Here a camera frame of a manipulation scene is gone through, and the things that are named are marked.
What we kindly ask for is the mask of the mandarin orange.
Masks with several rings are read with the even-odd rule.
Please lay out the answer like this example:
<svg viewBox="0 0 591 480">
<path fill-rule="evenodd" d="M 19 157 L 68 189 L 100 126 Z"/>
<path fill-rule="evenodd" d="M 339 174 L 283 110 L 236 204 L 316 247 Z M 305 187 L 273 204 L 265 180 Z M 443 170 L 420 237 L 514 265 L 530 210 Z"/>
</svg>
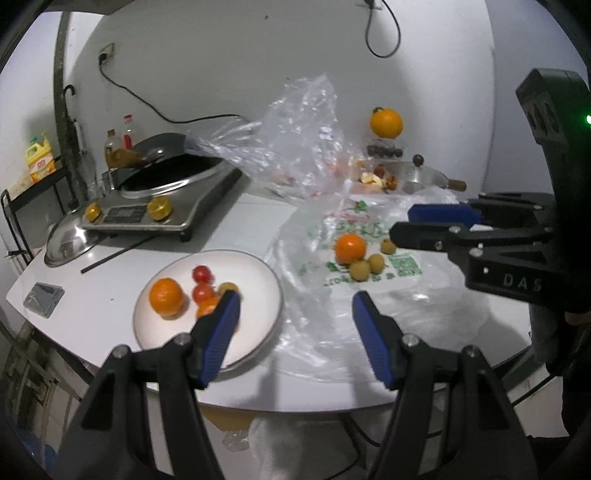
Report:
<svg viewBox="0 0 591 480">
<path fill-rule="evenodd" d="M 197 319 L 211 314 L 217 307 L 221 297 L 213 296 L 206 300 L 201 301 L 197 307 Z"/>
<path fill-rule="evenodd" d="M 361 261 L 367 253 L 367 242 L 363 237 L 355 233 L 346 233 L 335 240 L 335 261 L 339 265 L 351 265 Z"/>
<path fill-rule="evenodd" d="M 172 278 L 161 278 L 151 286 L 148 294 L 151 308 L 162 317 L 176 316 L 183 308 L 184 294 Z"/>
</svg>

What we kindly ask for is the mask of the red cherry tomato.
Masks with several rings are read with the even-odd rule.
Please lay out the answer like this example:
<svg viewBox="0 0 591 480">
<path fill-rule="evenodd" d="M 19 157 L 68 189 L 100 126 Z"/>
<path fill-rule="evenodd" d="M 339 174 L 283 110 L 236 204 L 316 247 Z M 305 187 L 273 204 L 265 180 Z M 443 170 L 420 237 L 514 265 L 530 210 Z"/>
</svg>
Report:
<svg viewBox="0 0 591 480">
<path fill-rule="evenodd" d="M 213 283 L 213 274 L 207 265 L 197 265 L 191 272 L 192 279 L 197 284 L 209 284 Z"/>
<path fill-rule="evenodd" d="M 214 297 L 215 290 L 211 284 L 198 283 L 192 290 L 192 299 L 197 305 L 207 302 Z"/>
</svg>

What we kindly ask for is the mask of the white round plate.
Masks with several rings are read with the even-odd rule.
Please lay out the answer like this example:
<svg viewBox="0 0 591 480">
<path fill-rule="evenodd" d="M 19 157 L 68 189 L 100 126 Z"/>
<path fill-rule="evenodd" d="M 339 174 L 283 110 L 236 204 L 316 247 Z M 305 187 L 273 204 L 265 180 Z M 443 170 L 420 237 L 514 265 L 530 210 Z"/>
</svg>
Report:
<svg viewBox="0 0 591 480">
<path fill-rule="evenodd" d="M 252 358 L 279 326 L 280 281 L 263 260 L 235 250 L 211 250 L 177 260 L 158 272 L 138 296 L 133 330 L 139 346 L 163 346 L 211 313 L 228 290 L 239 295 L 240 315 L 222 361 L 225 371 Z"/>
</svg>

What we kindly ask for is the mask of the steel saucepan with lid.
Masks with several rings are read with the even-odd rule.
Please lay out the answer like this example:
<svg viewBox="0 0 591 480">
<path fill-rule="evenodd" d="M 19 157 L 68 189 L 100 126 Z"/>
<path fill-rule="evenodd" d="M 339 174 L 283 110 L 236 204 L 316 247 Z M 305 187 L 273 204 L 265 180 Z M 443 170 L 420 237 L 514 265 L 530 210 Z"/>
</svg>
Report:
<svg viewBox="0 0 591 480">
<path fill-rule="evenodd" d="M 425 164 L 425 158 L 416 154 L 410 162 L 394 162 L 388 166 L 389 172 L 397 178 L 398 188 L 414 194 L 428 187 L 438 187 L 456 192 L 465 192 L 467 183 L 450 179 L 442 172 Z"/>
</svg>

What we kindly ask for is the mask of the orange peel scraps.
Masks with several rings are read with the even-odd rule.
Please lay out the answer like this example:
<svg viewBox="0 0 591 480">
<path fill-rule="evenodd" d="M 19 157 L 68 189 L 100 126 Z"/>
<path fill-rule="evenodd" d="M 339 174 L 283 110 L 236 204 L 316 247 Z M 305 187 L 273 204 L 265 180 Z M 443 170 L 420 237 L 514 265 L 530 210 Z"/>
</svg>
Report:
<svg viewBox="0 0 591 480">
<path fill-rule="evenodd" d="M 359 179 L 363 185 L 377 187 L 382 191 L 392 192 L 398 189 L 398 177 L 384 169 L 377 168 L 372 172 L 363 172 Z"/>
</svg>

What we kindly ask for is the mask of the flat printed plastic bag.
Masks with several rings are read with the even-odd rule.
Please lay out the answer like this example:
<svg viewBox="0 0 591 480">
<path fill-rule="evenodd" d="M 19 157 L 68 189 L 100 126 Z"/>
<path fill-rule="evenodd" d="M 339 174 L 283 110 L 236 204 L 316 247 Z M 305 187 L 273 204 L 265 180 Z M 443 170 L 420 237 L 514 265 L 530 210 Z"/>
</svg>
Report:
<svg viewBox="0 0 591 480">
<path fill-rule="evenodd" d="M 353 294 L 365 290 L 379 310 L 430 345 L 457 350 L 489 316 L 484 295 L 468 290 L 447 257 L 398 248 L 385 266 L 358 282 L 335 259 L 335 242 L 353 233 L 369 255 L 415 204 L 454 204 L 436 187 L 417 195 L 328 195 L 310 199 L 280 227 L 266 254 L 283 289 L 273 361 L 284 374 L 329 383 L 370 382 L 374 375 L 352 318 Z"/>
</svg>

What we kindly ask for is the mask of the black chopstick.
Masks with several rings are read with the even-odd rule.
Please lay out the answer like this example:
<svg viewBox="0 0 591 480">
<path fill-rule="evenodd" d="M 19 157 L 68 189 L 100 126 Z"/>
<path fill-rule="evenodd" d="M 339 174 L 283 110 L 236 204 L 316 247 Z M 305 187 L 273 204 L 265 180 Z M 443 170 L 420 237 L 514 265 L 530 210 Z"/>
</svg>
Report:
<svg viewBox="0 0 591 480">
<path fill-rule="evenodd" d="M 93 264 L 91 264 L 91 265 L 89 265 L 87 267 L 82 268 L 80 270 L 80 274 L 81 275 L 84 275 L 84 274 L 86 274 L 86 273 L 88 273 L 88 272 L 90 272 L 90 271 L 92 271 L 92 270 L 94 270 L 94 269 L 96 269 L 96 268 L 98 268 L 98 267 L 100 267 L 100 266 L 102 266 L 102 265 L 104 265 L 104 264 L 106 264 L 106 263 L 108 263 L 108 262 L 110 262 L 110 261 L 118 258 L 119 256 L 124 255 L 125 253 L 127 253 L 127 252 L 129 252 L 131 250 L 137 249 L 138 247 L 140 247 L 140 246 L 142 246 L 142 245 L 144 245 L 144 244 L 146 244 L 146 243 L 148 243 L 148 242 L 150 242 L 150 241 L 158 238 L 159 236 L 160 236 L 159 234 L 154 234 L 154 235 L 150 235 L 149 237 L 143 238 L 143 239 L 141 239 L 139 241 L 136 241 L 133 244 L 128 245 L 128 246 L 122 248 L 121 250 L 119 250 L 119 251 L 117 251 L 115 253 L 112 253 L 112 254 L 110 254 L 110 255 L 108 255 L 108 256 L 106 256 L 106 257 L 104 257 L 104 258 L 96 261 L 95 263 L 93 263 Z"/>
</svg>

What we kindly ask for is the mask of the crumpled clear plastic bag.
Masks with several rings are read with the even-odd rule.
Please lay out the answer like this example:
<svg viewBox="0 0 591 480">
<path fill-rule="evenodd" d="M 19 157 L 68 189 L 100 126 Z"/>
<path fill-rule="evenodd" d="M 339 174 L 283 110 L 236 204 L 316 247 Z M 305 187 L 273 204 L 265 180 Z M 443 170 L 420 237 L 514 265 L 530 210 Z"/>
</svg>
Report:
<svg viewBox="0 0 591 480">
<path fill-rule="evenodd" d="M 337 118 L 337 92 L 328 76 L 301 78 L 259 120 L 228 120 L 193 128 L 187 153 L 218 158 L 287 200 L 343 194 L 361 172 L 365 156 L 346 138 Z"/>
</svg>

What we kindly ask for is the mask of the steel pot lid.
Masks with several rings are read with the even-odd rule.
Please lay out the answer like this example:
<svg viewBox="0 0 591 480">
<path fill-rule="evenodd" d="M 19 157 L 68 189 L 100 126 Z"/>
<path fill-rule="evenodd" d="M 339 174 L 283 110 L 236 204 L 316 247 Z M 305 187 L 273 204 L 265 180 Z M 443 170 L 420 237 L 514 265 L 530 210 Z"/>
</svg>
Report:
<svg viewBox="0 0 591 480">
<path fill-rule="evenodd" d="M 65 265 L 87 253 L 105 238 L 103 233 L 85 230 L 81 226 L 84 212 L 83 207 L 78 207 L 68 212 L 52 227 L 45 247 L 46 266 L 55 268 Z"/>
</svg>

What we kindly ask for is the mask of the grey smartphone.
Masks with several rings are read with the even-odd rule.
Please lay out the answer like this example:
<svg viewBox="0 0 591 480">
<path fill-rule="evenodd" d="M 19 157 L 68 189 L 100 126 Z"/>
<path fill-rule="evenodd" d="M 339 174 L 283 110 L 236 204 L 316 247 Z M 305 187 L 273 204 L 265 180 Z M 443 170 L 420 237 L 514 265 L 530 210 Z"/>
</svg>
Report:
<svg viewBox="0 0 591 480">
<path fill-rule="evenodd" d="M 62 287 L 37 282 L 26 295 L 23 306 L 29 311 L 47 319 L 65 294 Z"/>
</svg>

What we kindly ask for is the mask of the red cap sauce bottle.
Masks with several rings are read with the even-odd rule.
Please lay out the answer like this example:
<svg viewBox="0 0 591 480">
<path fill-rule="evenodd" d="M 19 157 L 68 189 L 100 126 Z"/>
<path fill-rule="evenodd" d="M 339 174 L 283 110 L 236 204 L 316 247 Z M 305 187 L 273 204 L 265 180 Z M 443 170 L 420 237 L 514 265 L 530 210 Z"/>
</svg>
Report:
<svg viewBox="0 0 591 480">
<path fill-rule="evenodd" d="M 127 114 L 123 117 L 123 121 L 124 121 L 124 128 L 122 131 L 123 145 L 124 145 L 125 149 L 131 150 L 135 145 L 135 140 L 137 137 L 133 116 L 131 114 Z"/>
</svg>

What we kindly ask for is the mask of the oil bottle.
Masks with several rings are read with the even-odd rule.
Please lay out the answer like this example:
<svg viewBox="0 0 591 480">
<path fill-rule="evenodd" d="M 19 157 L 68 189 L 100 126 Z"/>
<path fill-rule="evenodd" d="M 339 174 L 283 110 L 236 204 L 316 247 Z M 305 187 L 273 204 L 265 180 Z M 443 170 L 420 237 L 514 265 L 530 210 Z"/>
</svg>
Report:
<svg viewBox="0 0 591 480">
<path fill-rule="evenodd" d="M 104 157 L 105 161 L 109 163 L 111 161 L 112 154 L 119 149 L 123 148 L 121 137 L 116 133 L 114 129 L 107 131 L 107 138 L 104 144 Z"/>
</svg>

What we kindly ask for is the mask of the yellow detergent jug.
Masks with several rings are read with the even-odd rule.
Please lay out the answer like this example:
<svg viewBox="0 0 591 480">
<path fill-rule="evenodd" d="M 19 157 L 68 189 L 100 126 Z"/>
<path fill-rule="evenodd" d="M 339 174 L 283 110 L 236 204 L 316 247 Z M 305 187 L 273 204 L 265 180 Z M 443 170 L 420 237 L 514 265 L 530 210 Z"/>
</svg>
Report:
<svg viewBox="0 0 591 480">
<path fill-rule="evenodd" d="M 25 153 L 26 165 L 33 184 L 39 183 L 44 178 L 57 170 L 52 147 L 47 134 L 40 138 L 33 138 Z"/>
</svg>

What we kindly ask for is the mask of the wall socket with plug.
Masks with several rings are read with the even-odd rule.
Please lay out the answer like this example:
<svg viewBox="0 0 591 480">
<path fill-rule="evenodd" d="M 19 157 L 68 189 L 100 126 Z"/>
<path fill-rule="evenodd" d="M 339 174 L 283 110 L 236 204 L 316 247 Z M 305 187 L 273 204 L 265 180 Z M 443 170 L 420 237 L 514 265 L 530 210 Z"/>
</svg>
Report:
<svg viewBox="0 0 591 480">
<path fill-rule="evenodd" d="M 370 9 L 382 9 L 384 1 L 383 0 L 362 0 L 361 6 L 365 6 Z"/>
</svg>

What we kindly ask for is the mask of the cooker wall socket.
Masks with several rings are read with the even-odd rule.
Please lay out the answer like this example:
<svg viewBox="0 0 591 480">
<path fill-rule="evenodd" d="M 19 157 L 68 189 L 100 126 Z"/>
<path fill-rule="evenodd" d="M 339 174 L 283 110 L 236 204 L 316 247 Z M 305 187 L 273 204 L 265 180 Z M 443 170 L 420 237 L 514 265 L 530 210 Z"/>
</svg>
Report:
<svg viewBox="0 0 591 480">
<path fill-rule="evenodd" d="M 110 60 L 114 55 L 114 44 L 113 43 L 109 43 L 106 46 L 104 46 L 98 55 L 98 62 L 100 64 L 103 64 L 105 62 L 107 62 L 108 60 Z"/>
</svg>

